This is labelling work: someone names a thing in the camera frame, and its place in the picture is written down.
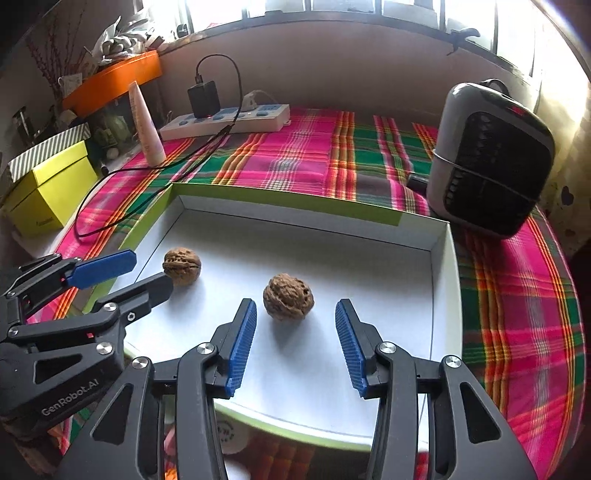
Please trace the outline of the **white power strip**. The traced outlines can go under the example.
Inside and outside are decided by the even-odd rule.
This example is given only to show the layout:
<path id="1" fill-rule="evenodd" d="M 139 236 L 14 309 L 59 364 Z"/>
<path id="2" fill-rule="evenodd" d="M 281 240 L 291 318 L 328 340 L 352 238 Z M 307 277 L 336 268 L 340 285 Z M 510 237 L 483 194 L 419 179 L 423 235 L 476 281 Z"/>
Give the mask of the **white power strip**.
<path id="1" fill-rule="evenodd" d="M 290 105 L 259 105 L 252 111 L 240 112 L 235 120 L 236 108 L 224 108 L 216 114 L 196 118 L 193 114 L 180 115 L 159 129 L 163 140 L 212 136 L 226 126 L 232 126 L 231 133 L 278 132 L 290 124 Z"/>

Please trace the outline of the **grey black space heater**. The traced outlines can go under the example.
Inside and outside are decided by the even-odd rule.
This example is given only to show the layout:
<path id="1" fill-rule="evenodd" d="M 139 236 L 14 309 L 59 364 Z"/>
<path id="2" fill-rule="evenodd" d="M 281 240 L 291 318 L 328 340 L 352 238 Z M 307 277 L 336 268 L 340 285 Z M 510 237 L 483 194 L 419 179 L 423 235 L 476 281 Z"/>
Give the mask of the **grey black space heater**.
<path id="1" fill-rule="evenodd" d="M 555 141 L 499 79 L 460 83 L 444 105 L 430 173 L 407 187 L 430 213 L 498 238 L 515 236 L 541 197 Z"/>

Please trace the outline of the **white green-edged tray box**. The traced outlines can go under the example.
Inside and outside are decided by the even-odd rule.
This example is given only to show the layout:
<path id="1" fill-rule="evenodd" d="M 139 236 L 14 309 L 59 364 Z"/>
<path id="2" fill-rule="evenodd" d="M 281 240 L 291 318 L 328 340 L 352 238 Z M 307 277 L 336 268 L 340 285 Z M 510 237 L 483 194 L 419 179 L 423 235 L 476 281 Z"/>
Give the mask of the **white green-edged tray box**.
<path id="1" fill-rule="evenodd" d="M 322 447 L 366 451 L 378 404 L 353 388 L 335 307 L 353 303 L 383 339 L 438 361 L 462 352 L 456 252 L 448 223 L 362 203 L 240 187 L 176 184 L 120 242 L 135 267 L 94 297 L 196 255 L 170 299 L 130 325 L 125 347 L 155 362 L 209 339 L 243 299 L 256 333 L 242 385 L 220 413 Z"/>

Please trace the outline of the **yellow patterned curtain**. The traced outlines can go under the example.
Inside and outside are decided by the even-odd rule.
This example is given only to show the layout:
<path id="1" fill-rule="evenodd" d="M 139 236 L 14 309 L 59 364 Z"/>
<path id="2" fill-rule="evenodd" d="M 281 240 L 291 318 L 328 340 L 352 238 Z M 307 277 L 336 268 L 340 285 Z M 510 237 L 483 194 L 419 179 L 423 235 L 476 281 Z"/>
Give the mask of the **yellow patterned curtain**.
<path id="1" fill-rule="evenodd" d="M 536 54 L 536 114 L 555 140 L 555 158 L 539 205 L 562 247 L 573 256 L 590 240 L 590 82 L 567 46 Z"/>

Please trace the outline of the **orange tray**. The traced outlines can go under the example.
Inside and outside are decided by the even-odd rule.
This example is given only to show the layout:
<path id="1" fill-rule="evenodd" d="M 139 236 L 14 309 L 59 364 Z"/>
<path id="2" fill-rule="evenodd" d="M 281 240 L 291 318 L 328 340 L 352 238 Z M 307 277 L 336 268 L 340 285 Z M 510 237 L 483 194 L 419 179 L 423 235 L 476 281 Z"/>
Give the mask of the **orange tray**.
<path id="1" fill-rule="evenodd" d="M 159 54 L 148 51 L 92 75 L 62 101 L 63 110 L 86 118 L 128 92 L 131 83 L 145 84 L 162 75 Z"/>

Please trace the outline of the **white round spool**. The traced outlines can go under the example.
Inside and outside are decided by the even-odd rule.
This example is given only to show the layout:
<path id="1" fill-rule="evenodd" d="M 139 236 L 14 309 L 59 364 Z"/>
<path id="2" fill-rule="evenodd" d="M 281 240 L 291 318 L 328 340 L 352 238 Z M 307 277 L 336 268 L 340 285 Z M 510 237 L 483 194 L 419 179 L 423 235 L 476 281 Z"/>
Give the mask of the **white round spool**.
<path id="1" fill-rule="evenodd" d="M 252 436 L 249 426 L 221 412 L 217 414 L 216 423 L 221 452 L 224 455 L 238 454 L 249 446 Z"/>

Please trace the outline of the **striped white green box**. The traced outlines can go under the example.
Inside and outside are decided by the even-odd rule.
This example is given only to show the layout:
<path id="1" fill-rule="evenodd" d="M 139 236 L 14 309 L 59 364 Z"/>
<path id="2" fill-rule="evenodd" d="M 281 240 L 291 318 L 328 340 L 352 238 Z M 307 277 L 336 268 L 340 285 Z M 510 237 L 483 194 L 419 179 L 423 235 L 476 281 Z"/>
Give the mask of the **striped white green box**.
<path id="1" fill-rule="evenodd" d="M 13 158 L 4 168 L 2 174 L 7 175 L 10 182 L 17 182 L 34 167 L 89 137 L 90 127 L 88 123 L 69 128 Z"/>

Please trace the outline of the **white artificial flowers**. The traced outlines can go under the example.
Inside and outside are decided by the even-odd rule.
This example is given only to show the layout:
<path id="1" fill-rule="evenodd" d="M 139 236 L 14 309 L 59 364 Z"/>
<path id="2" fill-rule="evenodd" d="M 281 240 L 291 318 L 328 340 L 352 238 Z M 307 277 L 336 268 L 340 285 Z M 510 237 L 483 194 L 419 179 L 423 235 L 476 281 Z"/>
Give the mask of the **white artificial flowers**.
<path id="1" fill-rule="evenodd" d="M 153 35 L 153 22 L 149 17 L 118 17 L 98 37 L 91 56 L 99 65 L 106 65 L 142 54 Z"/>

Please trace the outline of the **pink white lotion tube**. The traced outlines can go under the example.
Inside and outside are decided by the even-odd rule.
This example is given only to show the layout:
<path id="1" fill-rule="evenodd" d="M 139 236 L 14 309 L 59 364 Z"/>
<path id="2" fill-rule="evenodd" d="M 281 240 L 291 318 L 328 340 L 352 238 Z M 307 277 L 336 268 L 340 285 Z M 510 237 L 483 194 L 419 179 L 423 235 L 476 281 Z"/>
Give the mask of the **pink white lotion tube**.
<path id="1" fill-rule="evenodd" d="M 136 81 L 129 84 L 128 95 L 135 129 L 147 165 L 158 167 L 166 160 L 166 154 Z"/>

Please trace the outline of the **white plug in strip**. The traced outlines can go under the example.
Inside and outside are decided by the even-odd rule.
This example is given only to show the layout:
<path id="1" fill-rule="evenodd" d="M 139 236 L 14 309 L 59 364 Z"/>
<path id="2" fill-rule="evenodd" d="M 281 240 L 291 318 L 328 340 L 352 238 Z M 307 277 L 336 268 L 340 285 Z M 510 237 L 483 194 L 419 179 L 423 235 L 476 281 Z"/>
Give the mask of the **white plug in strip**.
<path id="1" fill-rule="evenodd" d="M 252 90 L 248 94 L 245 94 L 242 98 L 242 111 L 249 112 L 252 110 L 256 110 L 259 107 L 259 103 L 256 102 L 256 99 L 263 95 L 262 90 Z"/>

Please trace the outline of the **yellow green box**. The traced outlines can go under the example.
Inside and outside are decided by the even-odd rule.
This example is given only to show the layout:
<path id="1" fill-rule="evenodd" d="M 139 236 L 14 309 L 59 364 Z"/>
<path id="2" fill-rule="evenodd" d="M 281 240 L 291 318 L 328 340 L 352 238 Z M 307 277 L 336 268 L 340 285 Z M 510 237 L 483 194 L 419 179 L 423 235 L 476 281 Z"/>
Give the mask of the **yellow green box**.
<path id="1" fill-rule="evenodd" d="M 97 179 L 82 140 L 29 171 L 8 194 L 2 211 L 23 237 L 60 230 Z"/>

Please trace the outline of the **black charger adapter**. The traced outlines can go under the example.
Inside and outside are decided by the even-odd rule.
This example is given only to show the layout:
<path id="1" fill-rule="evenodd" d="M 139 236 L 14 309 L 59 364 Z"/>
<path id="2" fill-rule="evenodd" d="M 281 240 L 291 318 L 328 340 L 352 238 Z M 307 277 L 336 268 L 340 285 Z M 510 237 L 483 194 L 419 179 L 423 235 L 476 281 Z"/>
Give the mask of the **black charger adapter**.
<path id="1" fill-rule="evenodd" d="M 221 110 L 221 102 L 214 81 L 197 83 L 187 90 L 193 116 L 207 118 Z"/>

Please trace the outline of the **walnut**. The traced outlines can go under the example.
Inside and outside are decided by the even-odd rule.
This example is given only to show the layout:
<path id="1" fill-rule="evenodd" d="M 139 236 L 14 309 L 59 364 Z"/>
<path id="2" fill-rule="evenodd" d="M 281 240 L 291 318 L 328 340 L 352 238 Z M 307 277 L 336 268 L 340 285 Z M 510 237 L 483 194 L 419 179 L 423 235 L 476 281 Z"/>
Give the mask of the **walnut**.
<path id="1" fill-rule="evenodd" d="M 162 269 L 175 286 L 187 286 L 200 276 L 201 260 L 191 249 L 173 248 L 164 255 Z"/>
<path id="2" fill-rule="evenodd" d="M 263 306 L 273 320 L 300 321 L 314 308 L 315 298 L 306 282 L 280 273 L 263 289 Z"/>

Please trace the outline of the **dried red branches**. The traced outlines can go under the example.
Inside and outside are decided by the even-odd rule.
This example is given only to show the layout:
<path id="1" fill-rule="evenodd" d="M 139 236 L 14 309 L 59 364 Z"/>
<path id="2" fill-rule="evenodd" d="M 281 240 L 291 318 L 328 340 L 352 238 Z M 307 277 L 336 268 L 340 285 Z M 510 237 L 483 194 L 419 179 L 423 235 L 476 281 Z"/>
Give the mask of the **dried red branches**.
<path id="1" fill-rule="evenodd" d="M 25 39 L 27 50 L 48 83 L 56 104 L 64 98 L 59 79 L 79 72 L 85 53 L 79 35 L 87 1 L 68 1 L 66 11 L 48 13 Z"/>

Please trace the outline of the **plaid pink green bedspread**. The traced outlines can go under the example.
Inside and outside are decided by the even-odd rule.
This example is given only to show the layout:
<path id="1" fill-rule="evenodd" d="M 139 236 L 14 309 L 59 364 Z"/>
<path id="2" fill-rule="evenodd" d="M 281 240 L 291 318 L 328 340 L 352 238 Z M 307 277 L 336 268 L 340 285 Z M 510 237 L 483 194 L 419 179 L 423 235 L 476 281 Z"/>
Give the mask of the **plaid pink green bedspread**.
<path id="1" fill-rule="evenodd" d="M 411 173 L 431 167 L 437 131 L 421 123 L 336 110 L 295 108 L 273 134 L 230 138 L 201 170 L 188 173 L 194 140 L 165 144 L 165 167 L 110 178 L 59 237 L 66 257 L 90 258 L 117 247 L 138 221 L 142 202 L 168 182 L 266 188 L 392 207 L 423 214 Z M 468 366 L 507 417 L 537 475 L 549 478 L 581 429 L 586 382 L 584 328 L 575 285 L 560 245 L 540 211 L 516 236 L 489 239 L 453 231 Z"/>

